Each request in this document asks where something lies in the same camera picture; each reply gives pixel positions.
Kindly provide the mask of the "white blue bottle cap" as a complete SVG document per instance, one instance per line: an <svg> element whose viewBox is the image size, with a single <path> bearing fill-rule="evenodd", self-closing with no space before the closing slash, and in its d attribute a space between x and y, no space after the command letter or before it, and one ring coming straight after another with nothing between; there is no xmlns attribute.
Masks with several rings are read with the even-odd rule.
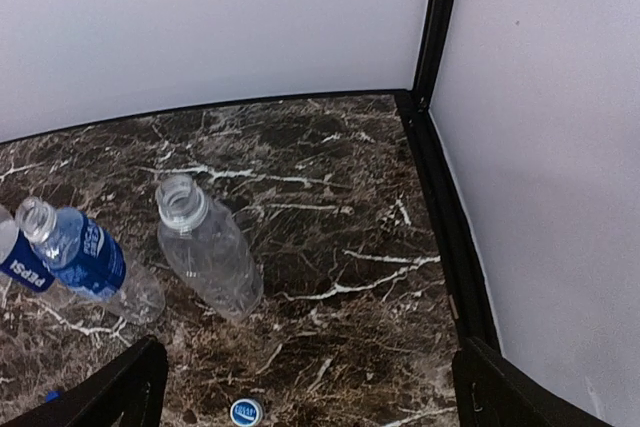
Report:
<svg viewBox="0 0 640 427"><path fill-rule="evenodd" d="M240 398L230 407L232 423L238 427L256 427L264 418L262 404L254 398Z"/></svg>

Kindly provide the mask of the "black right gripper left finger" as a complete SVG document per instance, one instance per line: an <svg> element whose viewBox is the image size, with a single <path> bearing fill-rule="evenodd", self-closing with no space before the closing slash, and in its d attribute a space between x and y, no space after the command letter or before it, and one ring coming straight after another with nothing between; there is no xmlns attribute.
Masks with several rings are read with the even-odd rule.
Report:
<svg viewBox="0 0 640 427"><path fill-rule="evenodd" d="M168 378L165 346L137 341L59 397L8 421L8 426L158 426Z"/></svg>

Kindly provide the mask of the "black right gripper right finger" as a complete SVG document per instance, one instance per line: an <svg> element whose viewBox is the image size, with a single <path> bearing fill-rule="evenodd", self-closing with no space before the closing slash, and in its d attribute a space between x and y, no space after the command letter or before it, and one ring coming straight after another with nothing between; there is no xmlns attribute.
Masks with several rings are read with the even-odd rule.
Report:
<svg viewBox="0 0 640 427"><path fill-rule="evenodd" d="M547 391L481 339L462 340L452 362L462 426L605 426Z"/></svg>

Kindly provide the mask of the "solid blue bottle cap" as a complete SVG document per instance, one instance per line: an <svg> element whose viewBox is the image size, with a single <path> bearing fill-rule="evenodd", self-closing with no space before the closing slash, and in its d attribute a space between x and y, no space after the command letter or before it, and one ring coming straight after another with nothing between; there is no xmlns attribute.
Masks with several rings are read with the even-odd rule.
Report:
<svg viewBox="0 0 640 427"><path fill-rule="evenodd" d="M59 390L49 391L45 396L45 402L51 402L55 399L58 399L61 396L62 392Z"/></svg>

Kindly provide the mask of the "pepsi label bottle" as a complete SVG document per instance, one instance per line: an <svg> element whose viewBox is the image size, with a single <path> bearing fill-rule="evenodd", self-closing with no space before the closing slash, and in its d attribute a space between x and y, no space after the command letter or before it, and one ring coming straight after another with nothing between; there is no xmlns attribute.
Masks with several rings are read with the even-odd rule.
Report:
<svg viewBox="0 0 640 427"><path fill-rule="evenodd" d="M38 294L46 292L55 281L4 206L1 206L1 272Z"/></svg>

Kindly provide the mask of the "clear plastic bottle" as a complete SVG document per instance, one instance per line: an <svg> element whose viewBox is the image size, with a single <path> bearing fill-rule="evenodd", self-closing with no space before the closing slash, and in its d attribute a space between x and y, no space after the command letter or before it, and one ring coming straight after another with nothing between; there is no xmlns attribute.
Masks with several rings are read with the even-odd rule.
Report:
<svg viewBox="0 0 640 427"><path fill-rule="evenodd" d="M264 285L231 211L184 174L164 179L155 199L157 239L171 270L222 318L243 322Z"/></svg>

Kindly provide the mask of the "blue label water bottle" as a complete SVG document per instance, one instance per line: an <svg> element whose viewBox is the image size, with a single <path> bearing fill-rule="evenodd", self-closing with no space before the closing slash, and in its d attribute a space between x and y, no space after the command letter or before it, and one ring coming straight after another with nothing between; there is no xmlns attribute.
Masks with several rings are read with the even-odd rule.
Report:
<svg viewBox="0 0 640 427"><path fill-rule="evenodd" d="M48 270L75 294L135 325L162 314L166 301L156 276L84 212L28 197L16 222Z"/></svg>

